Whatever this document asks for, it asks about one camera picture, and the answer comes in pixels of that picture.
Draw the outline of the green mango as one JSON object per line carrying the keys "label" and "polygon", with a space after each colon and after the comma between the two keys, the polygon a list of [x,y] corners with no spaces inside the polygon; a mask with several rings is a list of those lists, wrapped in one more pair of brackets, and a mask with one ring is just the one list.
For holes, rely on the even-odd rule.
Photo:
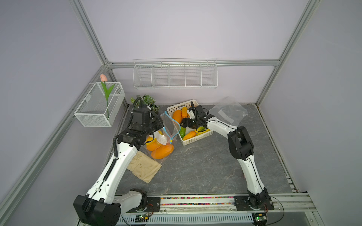
{"label": "green mango", "polygon": [[185,127],[181,127],[181,128],[180,128],[180,131],[179,131],[180,137],[181,137],[181,138],[184,138],[185,133],[186,133],[186,128],[185,128]]}

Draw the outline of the clear zip-top bag blue zipper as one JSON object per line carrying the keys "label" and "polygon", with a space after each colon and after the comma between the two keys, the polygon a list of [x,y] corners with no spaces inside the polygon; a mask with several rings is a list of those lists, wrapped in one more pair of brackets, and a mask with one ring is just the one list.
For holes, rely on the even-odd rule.
{"label": "clear zip-top bag blue zipper", "polygon": [[[157,132],[154,132],[152,135],[149,135],[149,137],[153,137],[156,138],[157,141],[162,144],[162,146],[165,146],[167,144],[172,144],[174,146],[175,149],[175,143],[177,142],[177,136],[179,134],[180,131],[180,124],[178,122],[176,122],[168,113],[167,111],[164,111],[164,113],[162,113],[160,115],[160,118],[163,121],[163,125],[164,127],[160,130],[158,130]],[[148,151],[146,149],[146,152],[150,155],[151,157],[151,151]],[[153,160],[157,161],[159,164],[162,164],[165,160],[167,160],[168,157],[160,159],[160,160],[156,160],[154,158],[152,158]]]}

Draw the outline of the large orange mango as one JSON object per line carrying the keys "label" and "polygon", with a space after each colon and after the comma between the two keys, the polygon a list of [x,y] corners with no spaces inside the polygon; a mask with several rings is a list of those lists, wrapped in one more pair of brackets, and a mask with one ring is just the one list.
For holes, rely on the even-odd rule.
{"label": "large orange mango", "polygon": [[173,151],[174,151],[174,146],[172,144],[167,144],[153,151],[151,153],[151,157],[156,160],[160,160],[168,157]]}

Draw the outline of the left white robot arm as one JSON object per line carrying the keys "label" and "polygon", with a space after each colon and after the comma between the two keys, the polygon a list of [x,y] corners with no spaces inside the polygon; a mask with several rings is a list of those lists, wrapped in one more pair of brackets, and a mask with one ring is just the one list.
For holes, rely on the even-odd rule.
{"label": "left white robot arm", "polygon": [[128,211],[147,209],[147,193],[143,190],[130,190],[118,203],[114,198],[134,156],[141,146],[154,141],[163,127],[160,116],[147,107],[142,98],[136,98],[126,129],[113,137],[113,157],[86,195],[78,195],[74,200],[79,222],[89,226],[115,226]]}

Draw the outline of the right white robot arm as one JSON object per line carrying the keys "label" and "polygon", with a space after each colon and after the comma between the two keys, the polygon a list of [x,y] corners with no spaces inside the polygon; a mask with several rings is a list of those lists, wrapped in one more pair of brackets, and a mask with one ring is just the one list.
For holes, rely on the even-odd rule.
{"label": "right white robot arm", "polygon": [[223,122],[209,112],[205,112],[202,106],[195,106],[192,101],[188,111],[190,118],[183,120],[182,126],[191,129],[204,127],[228,139],[229,151],[239,162],[247,182],[247,204],[250,208],[253,210],[274,210],[272,199],[256,168],[254,144],[246,127],[235,127]]}

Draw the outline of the yellow mango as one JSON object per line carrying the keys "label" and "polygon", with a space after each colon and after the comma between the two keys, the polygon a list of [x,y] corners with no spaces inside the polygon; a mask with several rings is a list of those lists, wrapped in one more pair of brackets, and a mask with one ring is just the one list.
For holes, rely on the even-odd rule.
{"label": "yellow mango", "polygon": [[194,131],[196,132],[196,134],[199,134],[199,133],[202,134],[202,133],[205,133],[205,132],[209,132],[210,129],[207,129],[205,127],[200,126],[197,129],[195,129]]}

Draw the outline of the small orange mango front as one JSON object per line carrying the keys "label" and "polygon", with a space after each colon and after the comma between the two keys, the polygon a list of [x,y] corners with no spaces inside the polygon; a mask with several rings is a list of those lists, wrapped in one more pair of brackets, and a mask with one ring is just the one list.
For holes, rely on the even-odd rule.
{"label": "small orange mango front", "polygon": [[196,133],[195,131],[190,131],[188,134],[186,134],[186,135],[183,137],[183,140],[185,141],[185,140],[191,139],[191,138],[195,137],[196,134],[197,134],[197,133]]}

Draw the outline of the small orange mango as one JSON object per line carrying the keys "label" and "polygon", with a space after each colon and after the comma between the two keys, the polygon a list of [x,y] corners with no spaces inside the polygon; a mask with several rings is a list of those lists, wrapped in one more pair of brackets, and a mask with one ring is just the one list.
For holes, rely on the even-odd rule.
{"label": "small orange mango", "polygon": [[197,133],[196,133],[195,131],[190,131],[188,134],[186,134],[186,135],[183,137],[183,140],[185,141],[185,140],[191,139],[191,138],[195,137],[196,134],[197,134]]}
{"label": "small orange mango", "polygon": [[160,143],[157,141],[157,139],[156,139],[156,138],[153,138],[153,137],[148,137],[148,138],[146,139],[145,145],[146,145],[146,149],[147,149],[148,151],[151,151],[151,152],[157,150],[159,147],[162,146],[162,144],[160,144]]}

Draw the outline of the orange mango top of basket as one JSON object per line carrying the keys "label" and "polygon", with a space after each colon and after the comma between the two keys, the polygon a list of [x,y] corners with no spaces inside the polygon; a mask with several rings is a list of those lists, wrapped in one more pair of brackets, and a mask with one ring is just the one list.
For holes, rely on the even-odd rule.
{"label": "orange mango top of basket", "polygon": [[183,107],[181,110],[181,113],[182,113],[182,119],[189,118],[189,113],[188,113],[187,107]]}

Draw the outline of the green potted plant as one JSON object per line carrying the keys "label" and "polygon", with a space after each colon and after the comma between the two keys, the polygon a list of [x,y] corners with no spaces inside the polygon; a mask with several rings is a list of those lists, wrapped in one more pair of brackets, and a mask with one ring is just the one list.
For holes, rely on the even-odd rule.
{"label": "green potted plant", "polygon": [[131,98],[131,103],[133,104],[137,98],[142,98],[143,104],[149,106],[154,112],[158,112],[161,108],[159,105],[156,105],[156,100],[150,95],[137,95],[136,98]]}

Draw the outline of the white plastic perforated basket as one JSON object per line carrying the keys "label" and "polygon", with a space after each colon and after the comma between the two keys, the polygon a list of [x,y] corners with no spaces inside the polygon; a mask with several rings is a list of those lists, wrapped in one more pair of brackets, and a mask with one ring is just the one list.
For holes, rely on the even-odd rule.
{"label": "white plastic perforated basket", "polygon": [[[193,102],[194,106],[199,105],[196,100],[192,99],[192,100],[189,100],[189,101],[186,101],[186,102],[182,102],[182,103],[170,106],[170,107],[168,107],[166,109],[166,111],[170,116],[173,116],[173,113],[175,111],[182,110],[183,107],[190,108],[191,107],[191,104],[190,104],[191,102]],[[196,136],[191,137],[190,139],[187,139],[187,140],[183,140],[182,137],[180,136],[180,134],[178,134],[178,138],[181,139],[182,145],[185,146],[185,145],[194,143],[196,141],[199,141],[199,140],[201,140],[203,138],[206,138],[208,136],[211,136],[212,134],[213,134],[213,131],[208,129],[206,132],[202,132],[200,135],[196,135]]]}

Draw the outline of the pink artificial tulip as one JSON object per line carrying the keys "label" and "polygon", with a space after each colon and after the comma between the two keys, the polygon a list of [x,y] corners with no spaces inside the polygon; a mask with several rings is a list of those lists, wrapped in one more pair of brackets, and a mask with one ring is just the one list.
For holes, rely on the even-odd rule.
{"label": "pink artificial tulip", "polygon": [[101,85],[103,87],[103,91],[105,94],[105,100],[106,100],[106,104],[107,104],[107,118],[109,118],[109,96],[112,93],[113,89],[114,89],[114,84],[112,84],[110,87],[107,87],[107,82],[108,79],[104,74],[100,75],[100,80],[101,80]]}

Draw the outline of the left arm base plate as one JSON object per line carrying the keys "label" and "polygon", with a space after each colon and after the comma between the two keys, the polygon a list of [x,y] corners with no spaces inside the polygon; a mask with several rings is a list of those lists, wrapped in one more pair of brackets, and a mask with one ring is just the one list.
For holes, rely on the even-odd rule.
{"label": "left arm base plate", "polygon": [[146,201],[146,206],[141,208],[133,208],[129,210],[127,213],[136,213],[136,212],[160,212],[161,207],[161,197],[160,196],[152,196],[148,197]]}

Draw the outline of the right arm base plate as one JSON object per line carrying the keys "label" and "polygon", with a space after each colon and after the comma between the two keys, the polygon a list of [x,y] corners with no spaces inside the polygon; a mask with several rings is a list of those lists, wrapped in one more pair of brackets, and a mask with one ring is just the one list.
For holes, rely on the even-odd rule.
{"label": "right arm base plate", "polygon": [[234,206],[237,211],[272,211],[274,205],[271,197],[257,197],[247,195],[237,195],[234,197]]}

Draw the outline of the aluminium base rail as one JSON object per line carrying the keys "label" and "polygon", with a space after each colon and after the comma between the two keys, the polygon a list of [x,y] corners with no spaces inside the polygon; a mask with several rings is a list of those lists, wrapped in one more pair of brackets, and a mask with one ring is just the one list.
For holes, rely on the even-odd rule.
{"label": "aluminium base rail", "polygon": [[245,194],[149,195],[161,197],[160,212],[123,214],[115,226],[322,226],[306,193],[272,194],[274,210],[237,211],[234,197]]}

